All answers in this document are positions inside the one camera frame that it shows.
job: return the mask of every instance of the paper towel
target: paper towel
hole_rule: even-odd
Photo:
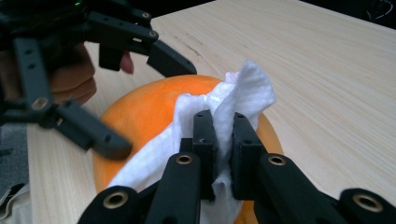
[[[233,115],[245,115],[254,129],[260,113],[276,101],[270,79],[253,61],[245,61],[239,72],[205,95],[182,94],[177,98],[173,122],[149,141],[114,176],[109,187],[125,186],[141,191],[161,179],[165,165],[178,153],[181,138],[192,138],[194,114],[210,109],[219,142],[218,174],[212,187],[214,202],[201,202],[201,223],[233,223],[242,202],[233,198],[228,160],[231,156]]]

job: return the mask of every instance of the white towel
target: white towel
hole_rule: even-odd
[[[242,202],[233,198],[230,158],[235,112],[245,115],[254,129],[260,113],[276,101],[270,79],[253,61],[240,72],[229,72],[225,80],[205,95],[182,94],[177,98],[173,122],[151,139],[114,176],[109,187],[125,186],[141,191],[160,180],[165,165],[178,153],[181,138],[192,138],[193,115],[210,109],[219,142],[219,176],[212,187],[216,200],[201,202],[201,223],[233,223]]]

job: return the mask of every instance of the wood grain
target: wood grain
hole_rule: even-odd
[[[223,77],[247,59],[269,75],[277,102],[264,113],[285,154],[338,198],[372,190],[396,204],[396,31],[295,0],[218,0],[152,21],[199,74]],[[97,46],[87,44],[97,62]],[[95,116],[162,78],[133,55],[133,76],[97,68]],[[28,129],[35,223],[76,223],[95,195],[91,155],[53,130]]]

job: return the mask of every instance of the wooden table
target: wooden table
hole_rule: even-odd
[[[271,78],[264,113],[285,154],[322,191],[372,190],[396,204],[396,31],[296,0],[218,0],[153,20],[198,72],[223,77],[246,59]],[[97,62],[97,46],[88,44]],[[133,55],[135,74],[97,68],[94,115],[162,78]],[[28,128],[35,223],[76,223],[95,196],[91,153],[56,131]]]

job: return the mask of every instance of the light wood tabletop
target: light wood tabletop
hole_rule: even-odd
[[[319,190],[368,189],[396,204],[396,31],[297,0],[217,0],[152,21],[199,74],[223,78],[245,60],[270,77],[264,114],[285,155]],[[87,43],[97,64],[97,45]],[[96,68],[95,116],[163,78],[133,54],[134,75]],[[28,127],[35,223],[76,223],[96,195],[91,152],[54,130]]]

